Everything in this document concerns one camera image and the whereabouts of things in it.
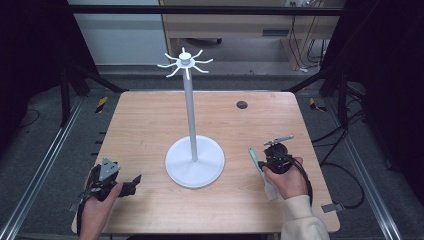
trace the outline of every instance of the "person's right hand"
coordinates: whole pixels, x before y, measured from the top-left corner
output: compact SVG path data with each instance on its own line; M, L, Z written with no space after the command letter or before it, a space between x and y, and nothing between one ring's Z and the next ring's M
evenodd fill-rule
M300 165L303 163L303 159L295 157ZM281 197L283 199L289 199L300 195L308 195L306 188L306 182L299 169L292 166L287 172L283 174L276 174L267 167L262 167L265 176L278 188Z

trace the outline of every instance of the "person's left hand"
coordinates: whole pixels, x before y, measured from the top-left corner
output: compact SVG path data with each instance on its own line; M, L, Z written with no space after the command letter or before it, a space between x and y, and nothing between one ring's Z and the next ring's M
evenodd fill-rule
M91 197L85 203L81 216L81 232L79 239L92 240L99 239L100 234L109 218L110 211L115 200L122 190L122 183L116 184L109 193L109 196L103 201Z

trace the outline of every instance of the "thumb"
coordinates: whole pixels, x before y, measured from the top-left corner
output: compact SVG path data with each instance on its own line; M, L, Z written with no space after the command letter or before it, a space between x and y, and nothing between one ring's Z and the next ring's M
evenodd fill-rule
M110 207L112 207L113 203L115 202L115 200L119 197L119 194L121 193L122 190L122 183L117 183L112 190L110 190L109 196L107 196L107 198L105 199L105 203L110 205Z

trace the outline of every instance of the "gray floor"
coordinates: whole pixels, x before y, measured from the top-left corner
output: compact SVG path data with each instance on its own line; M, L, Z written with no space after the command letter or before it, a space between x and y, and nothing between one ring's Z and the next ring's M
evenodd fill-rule
M193 54L203 49L204 52L198 60L214 59L213 64L199 65L202 69L209 70L210 74L194 75L195 90L279 91L306 79L316 71L291 71L281 44L273 39L223 39L220 45L213 40L189 39L181 45ZM99 70L111 82L133 90L182 89L178 77L164 78L170 70L158 70L155 66L99 66ZM84 177L94 164L96 153L101 147L99 141L104 138L104 132L107 131L120 95L91 80L88 80L88 83L91 92L87 97L73 95L71 98L73 103L81 102L78 117L60 146L35 201L30 204L26 218L19 225L18 239L75 239L70 230L74 213L67 211L67 207L70 203L77 202L76 195L81 191ZM326 99L319 96L317 89L320 83L317 82L296 94L311 139L321 137L337 126L331 111L321 112L310 108L311 97L315 99L317 106L328 109L336 103L336 96ZM2 226L16 209L60 131L59 90L58 87L52 88L31 100L30 110L22 122L22 125L30 125L16 132L10 148L1 156ZM103 96L109 98L105 108L101 114L95 113ZM361 110L357 101L352 102L349 107L349 115ZM338 136L340 133L319 144L332 144ZM424 208L411 192L402 174L386 169L384 155L366 122L361 118L352 122L348 137L337 146L327 161L342 165L357 176L352 157L346 148L348 139L355 144L361 160L365 162L402 238L389 238L384 235L382 225L376 217L377 213L368 198L358 208L338 212L341 229L332 233L331 239L424 239ZM331 146L315 147L320 161L330 148ZM322 171L334 201L345 205L359 201L360 189L351 177L333 167L323 167Z

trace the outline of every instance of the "wall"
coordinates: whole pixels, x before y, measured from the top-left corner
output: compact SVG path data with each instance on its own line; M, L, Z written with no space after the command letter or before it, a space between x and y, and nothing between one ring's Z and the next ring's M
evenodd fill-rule
M157 0L68 0L69 4L159 5ZM74 14L96 65L169 64L160 15Z

